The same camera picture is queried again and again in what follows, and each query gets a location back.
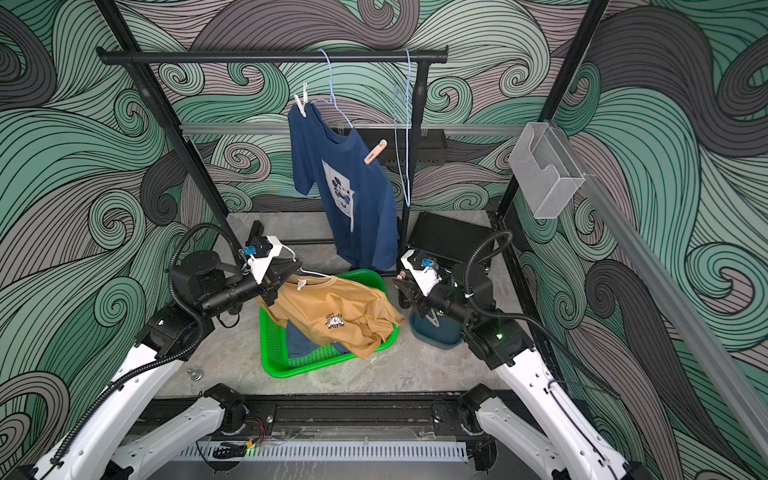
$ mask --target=black metal rod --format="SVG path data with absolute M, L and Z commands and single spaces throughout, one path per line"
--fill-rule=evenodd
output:
M 117 5 L 114 3 L 114 0 L 96 0 L 95 3 L 120 46 L 123 49 L 129 50 L 126 53 L 138 51 L 139 45 L 136 42 L 136 38 L 131 34 L 131 30 L 125 22 Z M 96 52 L 99 57 L 105 53 L 103 48 L 96 48 Z M 179 160 L 186 168 L 192 181 L 200 190 L 203 199 L 208 203 L 216 221 L 222 228 L 224 228 L 227 235 L 236 239 L 237 236 L 232 230 L 232 226 L 227 222 L 229 209 L 227 209 L 224 199 L 216 188 L 213 179 L 208 174 L 203 159 L 200 158 L 200 155 L 197 153 L 197 150 L 195 150 L 192 143 L 184 140 L 184 135 L 180 129 L 181 122 L 179 121 L 173 106 L 171 106 L 170 102 L 165 97 L 160 84 L 157 83 L 157 79 L 154 77 L 152 70 L 150 70 L 147 65 L 136 65 L 133 63 L 128 63 L 123 66 L 131 76 L 131 80 L 136 84 L 136 89 L 141 96 L 141 100 L 144 101 L 144 105 L 149 112 L 152 113 L 152 116 L 165 132 L 166 137 L 179 156 Z M 237 258 L 236 260 L 240 264 L 243 262 L 241 258 Z
M 232 226 L 227 221 L 227 206 L 224 204 L 219 190 L 216 188 L 213 179 L 210 178 L 208 170 L 205 168 L 203 159 L 194 149 L 194 146 L 184 140 L 184 136 L 179 128 L 179 121 L 176 118 L 176 114 L 170 105 L 164 107 L 164 101 L 167 101 L 161 91 L 153 88 L 154 76 L 148 71 L 146 65 L 124 65 L 125 70 L 131 76 L 131 79 L 136 84 L 141 100 L 144 101 L 144 105 L 147 106 L 149 111 L 157 120 L 158 124 L 163 128 L 165 136 L 170 141 L 170 144 L 174 147 L 176 154 L 179 156 L 179 160 L 186 168 L 192 181 L 195 183 L 200 193 L 203 195 L 206 203 L 213 212 L 216 221 L 224 228 L 228 236 L 231 236 L 235 240 L 235 235 L 232 230 Z M 243 259 L 236 258 L 240 264 Z
M 281 240 L 283 245 L 330 245 L 333 238 L 308 238 L 306 240 Z
M 488 221 L 491 223 L 491 228 L 493 228 L 494 231 L 507 228 L 504 219 L 493 212 L 488 212 Z M 515 289 L 515 294 L 518 296 L 518 302 L 520 303 L 522 312 L 541 321 L 538 307 L 531 295 L 531 290 L 528 288 L 528 281 L 526 281 L 525 276 L 523 275 L 518 256 L 515 254 L 515 249 L 512 248 L 512 245 L 509 245 L 502 250 L 502 257 L 504 258 L 504 264 L 507 267 L 507 273 L 509 273 L 509 279 L 512 281 L 512 288 Z M 556 378 L 563 378 L 549 341 L 537 329 L 532 328 L 530 330 L 534 343 L 541 350 L 541 357 L 544 359 L 547 367 L 550 371 L 556 373 Z
M 415 183 L 416 160 L 418 159 L 419 143 L 422 140 L 422 122 L 424 121 L 424 108 L 427 103 L 427 77 L 429 75 L 429 62 L 420 61 L 416 68 L 416 82 L 413 86 L 413 99 L 411 100 L 411 130 L 409 132 L 409 160 L 408 160 L 408 179 L 411 186 Z M 411 207 L 402 199 L 402 216 L 400 241 L 397 248 L 397 257 L 400 258 L 406 252 L 406 241 L 408 240 L 408 220 L 411 215 Z
M 418 50 L 409 52 L 411 61 L 446 63 L 448 50 Z M 234 62 L 323 62 L 325 55 L 320 51 L 105 51 L 99 58 L 106 65 L 150 64 L 150 63 L 234 63 Z M 331 51 L 330 61 L 353 63 L 375 63 L 408 61 L 404 51 Z
M 581 24 L 576 31 L 576 35 L 571 41 L 571 47 L 565 55 L 563 66 L 560 67 L 558 76 L 554 80 L 552 90 L 549 92 L 549 96 L 547 96 L 547 100 L 544 102 L 544 107 L 541 108 L 541 113 L 538 115 L 537 121 L 547 121 L 554 118 L 554 114 L 558 111 L 558 107 L 560 106 L 563 96 L 565 96 L 568 85 L 571 84 L 571 80 L 576 75 L 579 65 L 581 65 L 581 59 L 584 58 L 584 54 L 587 53 L 589 42 L 592 40 L 594 31 L 598 29 L 600 20 L 603 18 L 606 7 L 608 7 L 608 1 L 609 0 L 591 0 L 591 2 L 589 2 L 587 11 L 584 13 L 584 17 L 581 19 Z

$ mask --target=navy blue t-shirt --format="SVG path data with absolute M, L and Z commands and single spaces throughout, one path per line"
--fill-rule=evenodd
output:
M 313 104 L 306 118 L 294 105 L 288 114 L 293 184 L 307 195 L 317 184 L 333 230 L 336 251 L 356 268 L 387 270 L 397 257 L 397 213 L 392 185 L 357 130 L 339 135 Z

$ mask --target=mustard yellow t-shirt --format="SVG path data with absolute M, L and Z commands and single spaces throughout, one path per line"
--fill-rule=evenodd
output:
M 306 285 L 297 289 L 299 280 Z M 361 359 L 367 359 L 405 320 L 381 290 L 334 276 L 290 277 L 270 307 L 272 319 L 283 328 L 288 320 L 320 346 L 339 342 Z

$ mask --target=green wave mural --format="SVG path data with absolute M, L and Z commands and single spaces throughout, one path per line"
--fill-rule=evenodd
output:
M 449 45 L 450 62 L 429 76 L 425 118 L 440 123 L 534 120 L 586 10 L 571 0 L 300 4 L 118 0 L 148 51 Z M 276 22 L 285 15 L 290 23 Z M 265 28 L 277 24 L 284 26 Z M 164 267 L 177 241 L 212 220 L 131 79 L 103 65 L 96 47 L 119 49 L 92 0 L 0 0 L 0 476 L 33 462 L 79 417 L 168 301 Z M 325 65 L 152 68 L 186 122 L 285 122 L 303 82 L 313 98 L 329 93 Z M 396 86 L 403 88 L 407 65 L 335 64 L 333 74 L 352 119 L 405 120 Z M 329 123 L 341 120 L 321 109 Z M 316 190 L 304 197 L 293 187 L 288 137 L 195 141 L 232 211 L 320 209 Z M 415 208 L 492 207 L 508 183 L 515 141 L 449 139 L 446 165 L 418 168 Z M 396 173 L 387 174 L 401 200 Z M 568 235 L 590 222 L 583 207 Z M 204 233 L 185 253 L 213 241 Z M 584 308 L 583 296 L 564 298 L 562 315 L 576 321 Z
M 768 2 L 654 0 L 608 14 L 555 121 L 765 393 Z M 522 194 L 514 209 L 544 322 L 622 395 L 569 386 L 603 435 L 659 479 L 768 478 L 589 199 L 577 192 L 556 220 L 534 219 Z
M 449 45 L 448 63 L 430 68 L 425 122 L 452 124 L 535 120 L 564 55 L 558 52 L 559 57 L 553 57 L 553 52 L 575 33 L 564 34 L 562 26 L 578 25 L 586 7 L 573 5 L 580 4 L 583 2 L 400 0 L 377 7 L 353 1 L 306 0 L 297 8 L 295 2 L 266 0 L 234 0 L 215 6 L 210 0 L 120 2 L 141 47 L 153 51 L 416 50 Z M 291 15 L 293 20 L 282 22 L 284 15 Z M 311 98 L 329 94 L 325 64 L 153 68 L 183 122 L 286 121 L 293 94 L 301 91 L 303 83 L 307 83 Z M 398 89 L 404 89 L 407 78 L 406 64 L 333 65 L 334 93 L 353 121 L 404 122 L 406 110 Z M 329 124 L 344 121 L 328 105 L 320 102 L 317 106 Z M 440 171 L 420 167 L 414 180 L 413 207 L 475 210 L 495 206 L 509 181 L 510 170 L 505 164 L 508 151 L 489 151 L 488 145 L 497 147 L 510 140 L 515 139 L 451 139 L 449 162 L 462 162 L 462 173 L 471 180 L 452 180 L 455 166 L 446 165 Z M 290 166 L 286 164 L 290 159 L 287 137 L 201 135 L 195 141 L 216 144 L 213 156 L 205 161 L 211 165 L 211 177 L 229 199 L 232 211 L 319 207 L 316 194 L 304 197 L 293 187 L 290 169 L 286 169 Z M 234 153 L 233 145 L 243 143 L 251 147 Z M 246 151 L 261 151 L 266 156 Z M 254 166 L 254 155 L 259 157 L 259 167 Z M 494 173 L 483 164 L 502 167 Z M 399 179 L 394 175 L 390 178 L 397 191 Z M 172 186 L 168 181 L 155 190 Z

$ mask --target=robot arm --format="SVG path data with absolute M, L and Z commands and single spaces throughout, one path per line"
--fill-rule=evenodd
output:
M 520 397 L 545 435 L 510 411 L 484 385 L 462 397 L 464 413 L 471 417 L 467 418 L 469 424 L 504 443 L 542 480 L 620 480 L 638 476 L 639 471 L 601 437 L 574 405 L 517 322 L 484 315 L 484 311 L 493 311 L 495 304 L 491 282 L 482 267 L 459 263 L 448 272 L 418 250 L 409 250 L 401 261 L 405 270 L 395 285 L 419 315 L 435 309 L 462 323 L 462 335 L 470 350 Z M 466 278 L 471 288 L 463 284 Z M 469 296 L 481 309 L 467 304 Z
M 221 263 L 212 250 L 193 252 L 170 270 L 180 297 L 204 316 L 204 337 L 214 330 L 212 316 L 225 311 L 237 313 L 244 302 L 256 296 L 272 305 L 285 279 L 301 267 L 299 261 L 275 258 L 282 248 L 276 237 L 252 237 L 249 243 L 242 250 L 248 267 L 242 270 Z M 235 275 L 227 278 L 225 271 Z M 112 382 L 136 368 L 174 356 L 190 345 L 194 347 L 196 328 L 193 318 L 169 303 L 138 333 L 136 346 L 128 352 Z M 82 424 L 62 457 L 56 458 L 56 453 L 64 439 L 37 461 L 34 478 L 142 480 L 177 455 L 190 440 L 218 429 L 237 434 L 247 417 L 244 397 L 219 384 L 174 419 L 118 448 L 155 393 L 189 359 L 194 348 L 114 390 Z

